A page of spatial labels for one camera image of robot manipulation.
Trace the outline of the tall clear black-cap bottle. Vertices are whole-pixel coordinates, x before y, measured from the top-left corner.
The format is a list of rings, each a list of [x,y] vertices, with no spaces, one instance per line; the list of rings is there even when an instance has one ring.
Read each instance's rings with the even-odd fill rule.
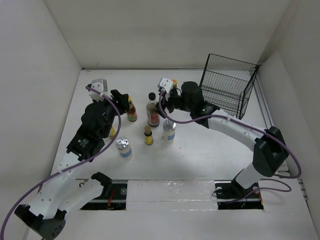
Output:
[[[150,92],[148,94],[149,102],[146,105],[147,112],[147,122],[148,125],[155,128],[160,124],[159,114],[156,112],[157,110],[157,101],[156,94],[154,92]]]

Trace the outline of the white jar silver lid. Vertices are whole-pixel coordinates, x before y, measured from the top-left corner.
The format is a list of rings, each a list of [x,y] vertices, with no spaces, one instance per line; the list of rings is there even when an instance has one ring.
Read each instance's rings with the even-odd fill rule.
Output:
[[[167,119],[163,123],[162,139],[165,143],[172,143],[175,139],[176,123]]]
[[[122,158],[126,160],[130,160],[132,158],[132,148],[126,137],[119,137],[115,141],[115,146]]]

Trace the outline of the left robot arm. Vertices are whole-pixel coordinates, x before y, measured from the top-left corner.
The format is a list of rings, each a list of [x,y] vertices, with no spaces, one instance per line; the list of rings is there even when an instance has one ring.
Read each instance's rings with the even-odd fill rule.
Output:
[[[112,179],[101,172],[94,173],[78,192],[67,195],[84,168],[108,147],[115,118],[129,108],[128,94],[111,90],[111,96],[87,86],[92,98],[81,116],[81,125],[66,148],[56,172],[39,185],[41,190],[28,204],[17,203],[14,214],[45,240],[54,240],[66,225],[67,217],[90,200],[107,198],[111,194]]]

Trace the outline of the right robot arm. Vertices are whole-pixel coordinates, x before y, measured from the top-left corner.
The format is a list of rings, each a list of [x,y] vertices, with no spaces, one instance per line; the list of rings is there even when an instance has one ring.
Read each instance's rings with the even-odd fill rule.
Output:
[[[223,133],[253,152],[252,163],[221,190],[223,199],[246,196],[258,181],[274,176],[288,158],[285,141],[278,128],[272,126],[263,129],[245,124],[220,107],[207,102],[196,82],[184,82],[181,89],[177,90],[173,80],[163,77],[158,84],[158,90],[156,110],[163,118],[167,118],[167,113],[172,113],[173,110],[188,112],[192,122]]]

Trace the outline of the yellow-cap sauce bottle left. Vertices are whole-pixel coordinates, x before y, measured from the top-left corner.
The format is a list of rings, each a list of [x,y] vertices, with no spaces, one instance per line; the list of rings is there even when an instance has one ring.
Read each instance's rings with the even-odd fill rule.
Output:
[[[138,115],[137,115],[135,105],[132,102],[132,98],[130,96],[128,97],[128,103],[129,103],[129,110],[126,113],[127,119],[130,122],[135,122],[138,119]]]

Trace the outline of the yellow-cap sauce bottle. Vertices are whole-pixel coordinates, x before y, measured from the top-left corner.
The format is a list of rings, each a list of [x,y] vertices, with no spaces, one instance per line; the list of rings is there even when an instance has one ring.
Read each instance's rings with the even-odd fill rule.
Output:
[[[177,87],[177,84],[178,84],[178,81],[176,79],[172,79],[172,82],[173,82],[173,87],[176,88]]]
[[[128,103],[129,103],[129,110],[126,113],[127,119],[130,122],[135,122],[138,119],[138,115],[137,115],[135,105],[132,102],[132,98],[130,96],[128,97]]]

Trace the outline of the yellow-cap sauce bottle right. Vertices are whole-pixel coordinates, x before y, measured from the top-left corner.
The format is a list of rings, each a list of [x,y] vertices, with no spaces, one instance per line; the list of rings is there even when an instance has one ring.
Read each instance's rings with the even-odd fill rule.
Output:
[[[178,81],[176,79],[172,79],[172,82],[173,82],[173,87],[176,88],[177,87],[177,84],[178,84]]]

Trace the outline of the small yellow bottle centre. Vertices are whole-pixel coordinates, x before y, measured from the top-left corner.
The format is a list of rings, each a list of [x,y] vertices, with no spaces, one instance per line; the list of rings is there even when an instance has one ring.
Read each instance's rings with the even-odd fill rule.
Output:
[[[144,142],[146,145],[152,145],[154,143],[153,133],[149,125],[145,126],[144,128],[144,136],[145,136]]]

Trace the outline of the small yellow bottle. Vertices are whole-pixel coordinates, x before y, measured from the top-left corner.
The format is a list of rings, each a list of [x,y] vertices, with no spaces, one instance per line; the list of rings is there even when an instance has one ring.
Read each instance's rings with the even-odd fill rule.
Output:
[[[115,135],[116,135],[116,130],[115,130],[115,128],[112,126],[111,129],[110,129],[110,131],[109,131],[108,137],[109,137],[110,139],[113,139],[113,138],[115,137]]]
[[[153,133],[149,125],[145,126],[144,128],[144,136],[145,136],[144,142],[146,145],[152,145],[154,143]]]

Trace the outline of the small yellow bottle left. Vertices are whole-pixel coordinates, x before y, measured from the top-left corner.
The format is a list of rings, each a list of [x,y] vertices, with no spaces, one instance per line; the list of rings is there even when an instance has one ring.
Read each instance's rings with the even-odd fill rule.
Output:
[[[113,138],[115,137],[115,135],[116,135],[116,130],[115,130],[115,128],[112,126],[111,129],[110,129],[110,131],[109,131],[108,137],[109,137],[110,139],[113,139]]]

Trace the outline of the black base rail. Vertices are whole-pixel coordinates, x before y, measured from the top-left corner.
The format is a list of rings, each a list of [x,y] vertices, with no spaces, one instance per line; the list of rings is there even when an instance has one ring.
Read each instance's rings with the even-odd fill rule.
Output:
[[[86,203],[82,210],[126,210],[128,181],[115,181],[110,190],[104,189],[99,197]],[[227,184],[227,181],[214,181],[215,190],[212,196],[217,200],[217,210],[263,210],[264,204],[260,194],[253,193],[247,198],[234,202],[231,195],[224,190]]]

